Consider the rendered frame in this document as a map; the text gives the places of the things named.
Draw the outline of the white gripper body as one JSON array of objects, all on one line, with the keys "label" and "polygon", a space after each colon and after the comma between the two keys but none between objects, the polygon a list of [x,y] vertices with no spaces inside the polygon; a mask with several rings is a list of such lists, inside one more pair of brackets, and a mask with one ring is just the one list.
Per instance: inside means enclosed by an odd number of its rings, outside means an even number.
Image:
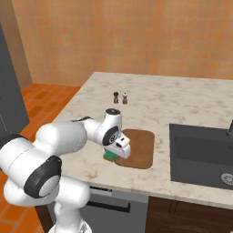
[{"label": "white gripper body", "polygon": [[126,139],[116,140],[112,145],[108,147],[108,150],[122,158],[128,158],[131,153],[131,147],[129,145],[129,141]]}]

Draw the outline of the green sponge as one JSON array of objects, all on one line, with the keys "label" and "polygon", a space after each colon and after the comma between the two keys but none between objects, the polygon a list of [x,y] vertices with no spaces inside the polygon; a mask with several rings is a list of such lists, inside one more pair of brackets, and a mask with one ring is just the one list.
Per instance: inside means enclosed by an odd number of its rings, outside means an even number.
[{"label": "green sponge", "polygon": [[109,161],[114,161],[117,158],[117,154],[105,150],[105,154],[104,154],[104,159],[109,160]]}]

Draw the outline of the brown wooden cutting board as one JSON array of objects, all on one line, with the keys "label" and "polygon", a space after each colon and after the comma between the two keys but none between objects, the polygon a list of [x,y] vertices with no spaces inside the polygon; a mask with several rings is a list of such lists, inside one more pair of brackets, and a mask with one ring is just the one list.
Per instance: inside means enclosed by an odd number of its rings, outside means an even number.
[{"label": "brown wooden cutting board", "polygon": [[148,169],[153,165],[155,135],[151,131],[124,129],[130,139],[131,154],[127,159],[118,157],[115,163],[121,167]]}]

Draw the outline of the grey dishwasher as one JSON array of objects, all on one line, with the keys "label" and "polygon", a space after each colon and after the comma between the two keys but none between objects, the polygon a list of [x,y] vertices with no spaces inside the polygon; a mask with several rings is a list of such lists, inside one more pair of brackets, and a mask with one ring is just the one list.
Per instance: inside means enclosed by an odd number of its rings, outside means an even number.
[{"label": "grey dishwasher", "polygon": [[[148,196],[81,182],[74,194],[60,193],[47,205],[53,227],[49,233],[145,233]],[[87,206],[88,201],[126,207],[129,213]]]}]

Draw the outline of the dark grey sink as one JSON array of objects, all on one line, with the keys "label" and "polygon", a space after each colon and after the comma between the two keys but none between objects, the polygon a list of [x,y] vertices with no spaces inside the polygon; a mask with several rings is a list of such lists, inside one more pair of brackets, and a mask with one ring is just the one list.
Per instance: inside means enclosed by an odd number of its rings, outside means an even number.
[{"label": "dark grey sink", "polygon": [[171,180],[233,190],[233,137],[227,131],[170,124]]}]

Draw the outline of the dark wooden cupboard door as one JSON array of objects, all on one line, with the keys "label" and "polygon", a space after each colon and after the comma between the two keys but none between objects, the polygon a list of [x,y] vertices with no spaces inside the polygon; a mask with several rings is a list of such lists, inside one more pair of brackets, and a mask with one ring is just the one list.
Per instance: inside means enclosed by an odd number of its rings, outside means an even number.
[{"label": "dark wooden cupboard door", "polygon": [[233,210],[150,197],[145,233],[233,233]]}]

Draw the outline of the dark grey fridge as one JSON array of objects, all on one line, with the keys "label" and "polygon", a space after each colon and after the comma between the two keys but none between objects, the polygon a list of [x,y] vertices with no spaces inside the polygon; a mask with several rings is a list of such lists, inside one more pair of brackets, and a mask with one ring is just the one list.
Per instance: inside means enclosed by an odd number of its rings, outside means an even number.
[{"label": "dark grey fridge", "polygon": [[20,134],[28,124],[25,103],[0,24],[0,142],[2,137]]}]

